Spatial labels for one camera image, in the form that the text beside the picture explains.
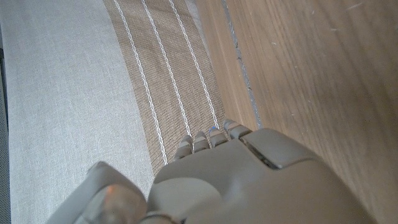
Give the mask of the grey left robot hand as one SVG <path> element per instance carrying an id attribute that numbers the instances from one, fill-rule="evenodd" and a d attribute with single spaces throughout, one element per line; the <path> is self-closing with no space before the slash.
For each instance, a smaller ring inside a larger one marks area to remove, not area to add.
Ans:
<path id="1" fill-rule="evenodd" d="M 105 162 L 49 223 L 374 223 L 314 152 L 273 129 L 227 119 L 185 136 L 148 196 Z"/>

